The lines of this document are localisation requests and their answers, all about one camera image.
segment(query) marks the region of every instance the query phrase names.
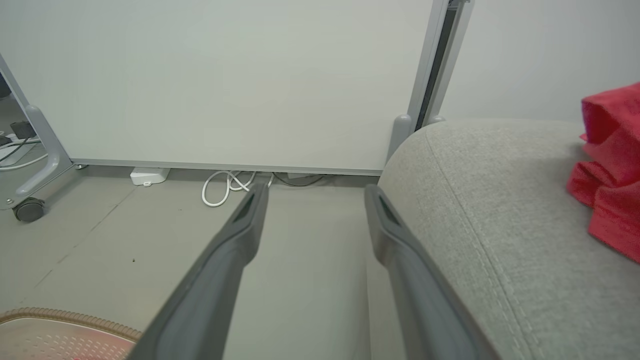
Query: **red towel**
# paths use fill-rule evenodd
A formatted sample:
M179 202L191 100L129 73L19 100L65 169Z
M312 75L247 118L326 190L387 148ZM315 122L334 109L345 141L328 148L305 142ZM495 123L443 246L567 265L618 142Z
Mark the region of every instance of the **red towel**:
M589 233L640 263L640 83L582 100L584 151L567 190L593 208Z

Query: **floor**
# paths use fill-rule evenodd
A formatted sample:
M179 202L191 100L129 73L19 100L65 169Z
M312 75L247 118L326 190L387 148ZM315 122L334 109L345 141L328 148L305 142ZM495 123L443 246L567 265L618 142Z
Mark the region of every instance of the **floor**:
M47 214L31 224L0 211L0 313L48 307L145 329L243 194L208 208L200 191L211 171L173 169L148 188L134 186L130 172L69 170L36 194ZM376 181L271 187L225 359L370 358L363 194ZM0 178L0 193L19 183ZM207 196L217 199L224 188L214 181Z

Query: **gray fabric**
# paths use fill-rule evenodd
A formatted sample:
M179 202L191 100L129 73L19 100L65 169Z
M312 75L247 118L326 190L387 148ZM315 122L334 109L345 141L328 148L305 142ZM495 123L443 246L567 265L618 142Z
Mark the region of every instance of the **gray fabric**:
M409 137L380 179L504 359L640 356L640 265L592 238L591 210L565 190L586 159L582 132L441 122Z

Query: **power cord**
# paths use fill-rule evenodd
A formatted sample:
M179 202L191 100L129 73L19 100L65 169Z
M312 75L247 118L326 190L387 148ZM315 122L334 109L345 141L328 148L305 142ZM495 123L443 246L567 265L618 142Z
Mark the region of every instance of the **power cord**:
M238 192L240 190L249 191L249 188L247 186L249 186L249 184L251 184L251 182L253 181L253 178L255 177L256 172L254 171L251 174L251 178L249 179L249 181L247 181L244 184L237 178L237 176L240 175L240 173L241 171L238 171L234 174L231 171L220 170L220 171L216 171L215 173L213 173L213 175L209 176L209 178L204 182L204 186L202 187L202 202L204 202L206 206L217 208L218 206L224 204L225 201L227 201L227 199L229 198L229 191L233 191L233 192ZM207 197L205 196L205 192L207 191L207 185L209 185L209 182L211 181L211 179L213 179L214 177L220 174L227 175L227 192L225 193L225 196L222 198L222 200L220 200L219 202L209 202L207 201ZM237 188L233 187L231 185L232 179L238 185L240 185L240 187L237 187ZM270 187L272 183L273 183L273 175L271 176L271 179L269 179L269 183L267 184L267 186Z
M21 147L24 146L24 144L27 143L27 141L29 141L30 138L26 138L24 139L24 141L22 143L20 143L20 145L18 145L18 147L16 147L12 152L9 153L9 155L3 157L2 159L0 159L0 163L3 162L4 160L7 160L11 155L15 154L16 151L20 150Z
M241 191L241 190L249 191L249 188L247 186L249 186L249 184L251 184L251 182L255 178L255 175L256 175L257 172L254 171L251 174L251 178L249 178L249 180L244 184L237 178L238 175L240 175L241 172L242 171L237 171L237 172L233 173L233 172L227 171L227 170L220 170L220 171L216 171L211 176L209 176L209 178L204 182L204 186L202 186L202 202L204 202L206 206L210 206L212 208L217 208L218 206L221 206L222 204L224 204L225 201L227 201L227 199L229 198L229 193L230 192L238 192L238 191ZM214 177L216 177L216 176L218 176L220 174L226 174L227 175L227 190L225 192L225 196L219 202L209 202L209 201L207 201L207 197L205 196L205 192L207 191L207 186L209 185L209 182L211 182L211 179L213 179ZM289 185L289 186L295 186L295 187L309 186L309 185L313 185L313 184L317 183L318 181L320 181L320 180L322 180L324 178L324 175L318 175L318 176L319 177L317 179L311 181L310 183L307 183L307 184L294 184L294 183L290 183L288 181L285 181L280 176L277 176L276 173L272 172L271 173L271 177L269 178L269 183L267 184L267 187L271 187L271 184L273 184L273 180L274 179L278 179L281 182L283 182L284 184ZM238 187L234 187L232 185L232 181L235 181L239 186Z
M9 155L7 155L7 156L3 157L3 158L0 160L0 162L2 162L2 161L4 161L4 160L8 159L11 155L15 154L15 152L16 152L16 151L18 151L18 150L19 150L19 149L20 149L24 144L27 144L27 143L39 143L39 142L41 142L41 141L40 141L40 139L34 139L34 140L29 140L29 139L30 139L30 138L26 138L26 139L24 139L24 141L23 141L23 142L21 142L19 145L17 145L16 143L8 143L8 144L5 144L5 145L0 146L0 149L5 149L5 148L7 148L7 147L9 147L9 146L16 146L16 145L17 145L17 148L16 148L15 150L13 150L11 153L9 153ZM42 160L42 159L46 158L47 156L48 156L48 154L44 154L43 156L41 156L41 157L39 157L39 158L37 158L37 159L34 159L34 160L31 160L31 161L28 161L28 162L26 162L26 163L24 163L24 164L15 165L15 166L10 166L10 167L0 167L0 171L12 171L12 170L18 170L19 168L23 168L23 167L27 167L27 166L29 166L29 165L31 165L31 164L35 164L35 163L37 163L38 161L40 161L40 160Z
M298 187L298 188L304 188L305 186L313 185L313 184L317 183L318 181L324 179L324 175L318 175L317 179L315 179L315 180L313 180L313 181L311 181L309 183L306 183L306 184L294 184L294 183L290 183L290 182L286 181L285 179L282 179L280 176L277 176L276 173L274 173L274 172L272 174L273 174L273 176L276 177L276 179L280 180L281 182L285 183L286 185L295 186L295 187Z

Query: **black cable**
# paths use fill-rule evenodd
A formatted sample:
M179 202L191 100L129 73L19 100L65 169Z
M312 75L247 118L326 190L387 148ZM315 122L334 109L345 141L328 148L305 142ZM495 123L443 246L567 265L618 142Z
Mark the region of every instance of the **black cable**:
M290 182L282 179L280 176L276 175L276 173L274 173L274 172L272 174L273 174L273 176L276 177L276 179L280 180L281 182L283 182L283 183L285 183L285 184L287 184L289 186L296 186L298 188L303 188L305 186L313 185L313 184L317 183L318 181L324 179L324 175L318 175L319 177L316 180L311 181L310 183L307 183L307 184L294 184L294 183L290 183Z
M11 156L11 155L15 154L15 152L16 152L16 151L20 150L20 148L21 148L24 144L26 144L26 143L27 143L27 140L29 140L29 139L30 139L30 138L26 138L26 139L24 139L24 141L23 141L20 145L18 145L18 147L16 147L14 151L10 152L10 153L9 153L9 155L7 155L7 156L3 157L2 159L0 159L0 163L1 163L2 161L4 161L4 160L7 160L7 159L9 158L9 156Z

